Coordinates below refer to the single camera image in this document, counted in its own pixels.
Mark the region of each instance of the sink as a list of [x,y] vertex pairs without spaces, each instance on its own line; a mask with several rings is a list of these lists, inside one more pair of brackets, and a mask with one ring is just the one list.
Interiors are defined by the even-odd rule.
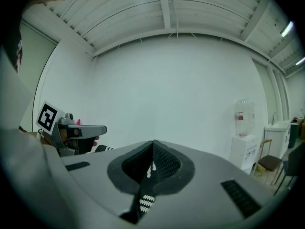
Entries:
[[272,124],[266,125],[265,130],[281,132],[281,131],[285,131],[289,125],[290,125],[289,120],[279,121],[279,122],[276,122],[274,125],[272,125]]

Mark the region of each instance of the floor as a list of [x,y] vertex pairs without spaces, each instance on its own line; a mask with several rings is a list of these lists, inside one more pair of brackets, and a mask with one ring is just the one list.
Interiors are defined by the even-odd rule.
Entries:
[[[291,151],[293,151],[295,148],[297,148],[302,142],[305,142],[305,140],[297,139],[297,141],[295,142],[295,146],[286,151],[286,153],[284,154],[283,160],[288,160],[289,153]],[[280,166],[278,174],[276,175],[276,179],[277,179],[278,175],[280,174],[281,169],[282,169],[282,165]],[[272,192],[275,192],[276,189],[278,188],[278,186],[280,185],[283,177],[284,177],[284,172],[282,172],[282,174],[281,174],[280,178],[278,179],[277,183],[274,184],[274,182],[275,182],[274,181],[273,184],[271,185],[271,182],[273,181],[274,176],[275,176],[275,172],[269,172],[269,175],[268,175],[268,172],[263,171],[262,174],[261,174],[258,171],[258,167],[257,167],[254,178],[257,181],[264,184],[267,188],[272,190]],[[283,191],[284,189],[286,189],[290,180],[291,180],[291,177],[286,177],[278,192]]]

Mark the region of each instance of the white ceiling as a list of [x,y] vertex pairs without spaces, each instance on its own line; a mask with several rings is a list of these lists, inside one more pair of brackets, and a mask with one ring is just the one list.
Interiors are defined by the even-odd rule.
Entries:
[[23,19],[56,39],[55,25],[96,56],[136,39],[179,33],[223,37],[259,52],[286,72],[305,56],[289,19],[273,0],[60,0],[34,6]]

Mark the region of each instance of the water bottle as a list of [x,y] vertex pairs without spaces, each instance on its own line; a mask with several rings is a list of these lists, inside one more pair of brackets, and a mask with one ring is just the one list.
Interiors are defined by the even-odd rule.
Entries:
[[252,133],[254,129],[254,103],[247,99],[240,100],[235,105],[236,132],[240,136]]

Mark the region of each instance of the faucet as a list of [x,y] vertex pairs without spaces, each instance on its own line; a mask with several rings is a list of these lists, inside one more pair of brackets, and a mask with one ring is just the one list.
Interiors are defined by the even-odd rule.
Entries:
[[278,114],[277,114],[277,112],[274,112],[273,115],[272,115],[272,123],[271,123],[272,125],[274,125],[274,124],[276,123],[275,117],[274,117],[275,114],[277,115],[277,119],[278,119]]

